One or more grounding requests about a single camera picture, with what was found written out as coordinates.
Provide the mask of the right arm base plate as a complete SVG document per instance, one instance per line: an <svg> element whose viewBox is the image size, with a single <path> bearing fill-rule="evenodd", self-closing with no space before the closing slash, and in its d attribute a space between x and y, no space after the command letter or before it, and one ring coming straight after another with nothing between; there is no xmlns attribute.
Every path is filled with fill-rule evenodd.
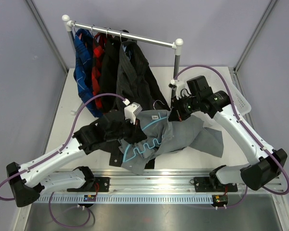
<svg viewBox="0 0 289 231"><path fill-rule="evenodd" d="M199 193L223 193L223 192L230 192L235 193L238 192L238 187L236 184L217 184L213 185L210 183L209 177L194 177L190 180L190 183L194 185L195 191Z"/></svg>

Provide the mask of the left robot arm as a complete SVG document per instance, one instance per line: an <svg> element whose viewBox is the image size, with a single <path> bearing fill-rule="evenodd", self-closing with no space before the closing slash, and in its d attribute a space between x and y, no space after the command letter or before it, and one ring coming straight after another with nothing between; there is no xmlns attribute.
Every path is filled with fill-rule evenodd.
<svg viewBox="0 0 289 231"><path fill-rule="evenodd" d="M25 164L8 164L6 170L10 177L13 200L17 207L25 207L45 193L95 190L95 176L89 167L79 166L67 173L59 173L57 170L102 149L109 142L123 140L134 144L146 138L139 119L132 122L116 110L107 113L73 133L62 147Z"/></svg>

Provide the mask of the teal hanger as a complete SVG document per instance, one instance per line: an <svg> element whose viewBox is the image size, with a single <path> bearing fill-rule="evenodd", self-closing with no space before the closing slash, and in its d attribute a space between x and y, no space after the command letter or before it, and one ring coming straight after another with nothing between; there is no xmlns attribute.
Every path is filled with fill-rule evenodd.
<svg viewBox="0 0 289 231"><path fill-rule="evenodd" d="M130 103L130 101L128 99L124 99L122 101L124 104L125 104L125 108L124 108L124 115L125 115L125 119L126 120L129 120L130 123L136 128L136 115L142 110L142 107L138 104L138 103ZM156 120L153 120L151 123L147 124L144 128L140 128L140 132L141 132L141 135L144 135L143 131L146 130L147 128L149 128L150 126L152 126L153 124L157 123L157 122L160 122L162 120L165 120L167 117L161 117L160 114L158 114L158 119ZM125 151L124 151L124 154L123 154L123 163L126 163L132 159L134 159L137 155L136 151L134 150L133 151L133 156L129 159L127 159L127 153L128 153L128 150L129 148L132 146L132 144L135 144L135 143L139 143L139 142L142 142L142 141L145 141L147 138L140 138L140 140L137 140L137 141L129 141L128 143L128 146L126 147ZM157 140L157 139L153 139L153 146L150 147L148 146L147 143L145 143L145 145L147 145L146 148L144 148L144 151L146 149L152 149L156 146L156 144L160 144L160 142Z"/></svg>

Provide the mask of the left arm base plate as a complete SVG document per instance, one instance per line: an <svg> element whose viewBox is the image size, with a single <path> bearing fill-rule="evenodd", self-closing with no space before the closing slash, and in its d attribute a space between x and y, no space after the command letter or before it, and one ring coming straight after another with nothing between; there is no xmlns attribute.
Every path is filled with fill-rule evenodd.
<svg viewBox="0 0 289 231"><path fill-rule="evenodd" d="M95 177L93 182L85 183L80 188L67 189L68 192L109 192L109 177Z"/></svg>

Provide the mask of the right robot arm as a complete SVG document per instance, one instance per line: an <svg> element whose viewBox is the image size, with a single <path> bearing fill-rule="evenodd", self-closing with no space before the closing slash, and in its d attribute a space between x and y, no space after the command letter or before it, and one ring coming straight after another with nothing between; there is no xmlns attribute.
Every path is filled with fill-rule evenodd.
<svg viewBox="0 0 289 231"><path fill-rule="evenodd" d="M229 133L248 161L246 166L222 165L211 171L209 185L213 190L219 191L230 183L244 183L256 191L281 174L287 153L266 143L237 113L226 92L213 92L204 76L186 83L172 79L169 87L176 94L171 99L169 121L185 121L197 111L207 114Z"/></svg>

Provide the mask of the grey shirt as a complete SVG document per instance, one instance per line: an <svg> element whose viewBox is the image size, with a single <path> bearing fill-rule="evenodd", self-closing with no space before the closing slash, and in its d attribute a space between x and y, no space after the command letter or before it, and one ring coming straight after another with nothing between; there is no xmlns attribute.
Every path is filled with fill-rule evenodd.
<svg viewBox="0 0 289 231"><path fill-rule="evenodd" d="M165 120L157 122L144 130L147 139L145 141L132 144L127 153L127 159L133 156L135 150L141 160L149 157L156 158L162 154L177 153L186 147L191 147L195 150L208 153L215 157L221 158L223 155L224 144L222 132L204 126L204 121L195 115L191 115L187 120L182 122L169 122L168 117L170 112L167 110L149 110L141 111L136 118L140 120L141 128L153 120L158 119L158 114L161 117L167 117ZM146 149L148 146L153 146L153 139L157 139L160 144L152 149ZM120 140L119 147L124 153L128 143L125 140Z"/></svg>

